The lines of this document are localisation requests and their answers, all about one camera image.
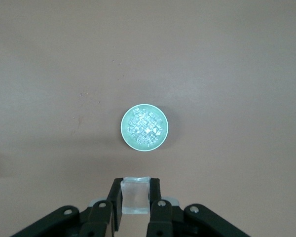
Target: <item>screw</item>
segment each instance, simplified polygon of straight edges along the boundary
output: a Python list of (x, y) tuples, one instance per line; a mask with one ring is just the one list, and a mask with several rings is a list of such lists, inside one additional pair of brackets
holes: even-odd
[(68, 209), (66, 211), (64, 211), (64, 215), (69, 215), (71, 214), (73, 211), (71, 209)]
[(161, 200), (158, 202), (158, 206), (165, 206), (166, 205), (166, 202)]
[(198, 213), (198, 212), (199, 212), (199, 210), (198, 210), (198, 208), (197, 208), (196, 206), (191, 206), (191, 207), (189, 208), (189, 210), (190, 210), (191, 212), (194, 212), (194, 213)]
[(106, 206), (107, 206), (107, 204), (105, 202), (102, 202), (99, 204), (99, 207), (106, 207)]

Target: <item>beige surface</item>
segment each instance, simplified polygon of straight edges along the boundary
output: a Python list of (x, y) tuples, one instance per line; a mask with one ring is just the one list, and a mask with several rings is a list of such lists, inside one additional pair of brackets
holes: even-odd
[[(169, 120), (148, 153), (119, 131), (139, 103)], [(0, 0), (0, 237), (147, 175), (251, 236), (296, 236), (296, 1)]]

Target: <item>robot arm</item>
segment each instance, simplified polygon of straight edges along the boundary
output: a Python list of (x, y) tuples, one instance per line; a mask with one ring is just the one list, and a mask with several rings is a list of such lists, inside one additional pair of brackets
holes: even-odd
[[(63, 206), (12, 237), (114, 237), (122, 217), (121, 182), (114, 180), (105, 200), (92, 202), (83, 212)], [(247, 234), (200, 204), (184, 210), (161, 197), (160, 180), (149, 180), (150, 222), (147, 237), (248, 237)]]

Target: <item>clear plastic cube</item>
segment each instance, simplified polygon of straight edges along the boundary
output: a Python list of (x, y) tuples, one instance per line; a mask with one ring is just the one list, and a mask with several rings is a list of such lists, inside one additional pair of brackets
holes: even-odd
[(147, 214), (150, 212), (150, 177), (126, 177), (120, 184), (123, 214)]

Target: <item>transparent block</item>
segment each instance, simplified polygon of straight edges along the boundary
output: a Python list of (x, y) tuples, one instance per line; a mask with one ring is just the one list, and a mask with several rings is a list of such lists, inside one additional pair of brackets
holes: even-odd
[(163, 129), (159, 129), (159, 131), (157, 131), (156, 135), (160, 135), (163, 132)]
[(145, 132), (146, 132), (147, 134), (149, 134), (150, 131), (151, 131), (151, 130), (149, 129), (149, 127), (146, 127)]
[(136, 142), (137, 142), (138, 144), (142, 144), (143, 141), (142, 141), (141, 139), (137, 138)]
[(134, 130), (133, 130), (134, 132), (138, 132), (139, 131), (139, 127), (134, 127)]
[(144, 130), (144, 127), (141, 126), (141, 127), (139, 128), (139, 130), (137, 131), (137, 133), (138, 133), (138, 134), (141, 134), (141, 133), (143, 132), (143, 130)]
[(140, 117), (143, 113), (141, 111), (134, 112), (135, 117)]
[(150, 212), (150, 177), (126, 177), (120, 186), (123, 195), (123, 214), (147, 214)]
[(149, 116), (152, 117), (152, 118), (156, 117), (156, 115), (154, 115), (153, 112), (150, 112)]

